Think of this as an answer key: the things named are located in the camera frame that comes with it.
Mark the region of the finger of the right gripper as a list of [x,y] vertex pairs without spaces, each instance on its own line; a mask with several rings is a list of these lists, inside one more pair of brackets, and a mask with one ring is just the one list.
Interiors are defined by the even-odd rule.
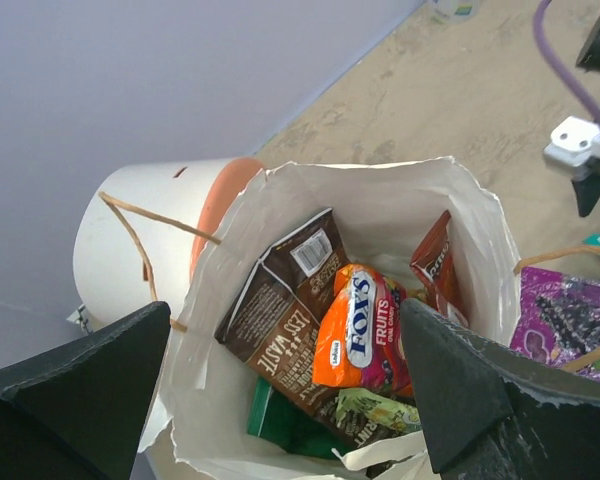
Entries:
[[600,199],[600,172],[592,171],[581,179],[572,179],[580,217],[588,217]]

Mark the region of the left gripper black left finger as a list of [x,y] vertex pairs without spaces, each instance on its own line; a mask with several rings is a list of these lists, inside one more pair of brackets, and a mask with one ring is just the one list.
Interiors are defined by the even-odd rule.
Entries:
[[153,302],[0,369],[0,479],[127,479],[171,331]]

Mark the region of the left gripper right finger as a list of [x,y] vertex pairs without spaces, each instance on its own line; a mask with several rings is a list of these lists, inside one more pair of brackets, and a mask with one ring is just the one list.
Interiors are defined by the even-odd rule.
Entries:
[[402,302],[430,464],[444,479],[600,479],[600,383]]

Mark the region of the brown paper bag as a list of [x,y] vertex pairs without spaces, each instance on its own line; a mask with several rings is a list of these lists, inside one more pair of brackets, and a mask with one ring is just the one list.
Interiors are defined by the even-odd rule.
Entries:
[[74,250],[80,296],[111,322],[171,311],[140,440],[213,479],[435,479],[427,430],[344,412],[353,387],[417,393],[400,304],[422,293],[502,345],[526,274],[500,199],[451,157],[384,165],[253,158],[111,174]]

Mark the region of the small green himalaya sachet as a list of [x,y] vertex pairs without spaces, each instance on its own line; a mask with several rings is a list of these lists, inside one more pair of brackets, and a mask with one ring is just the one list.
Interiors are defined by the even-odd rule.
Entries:
[[335,418],[341,426],[348,414],[361,414],[367,420],[400,434],[422,429],[415,406],[383,397],[364,388],[341,389],[338,393]]

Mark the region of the orange fox's fruits candy bag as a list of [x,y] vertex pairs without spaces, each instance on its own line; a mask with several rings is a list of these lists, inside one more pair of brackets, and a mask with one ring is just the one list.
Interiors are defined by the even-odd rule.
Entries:
[[371,267],[349,264],[336,273],[334,293],[319,328],[312,381],[411,397],[400,326],[409,292]]

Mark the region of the red doritos bag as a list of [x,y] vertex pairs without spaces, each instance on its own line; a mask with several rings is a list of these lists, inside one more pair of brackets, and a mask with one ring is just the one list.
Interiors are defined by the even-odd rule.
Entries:
[[427,304],[450,321],[468,328],[448,233],[450,222],[451,214],[445,210],[412,254],[410,267],[427,292]]

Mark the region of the green chips bag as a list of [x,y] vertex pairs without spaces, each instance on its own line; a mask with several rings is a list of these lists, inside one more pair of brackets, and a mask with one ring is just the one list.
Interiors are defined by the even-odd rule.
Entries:
[[266,380],[256,382],[246,432],[273,443],[286,453],[324,460],[335,460],[333,449],[341,454],[350,445],[322,423],[294,405]]

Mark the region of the brown chips bag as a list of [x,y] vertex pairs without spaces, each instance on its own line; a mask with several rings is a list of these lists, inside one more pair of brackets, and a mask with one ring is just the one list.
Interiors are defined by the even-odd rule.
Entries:
[[405,434],[335,411],[341,388],[312,381],[319,328],[335,298],[336,273],[350,262],[331,209],[324,209],[256,261],[215,332],[219,344],[276,391],[350,445]]

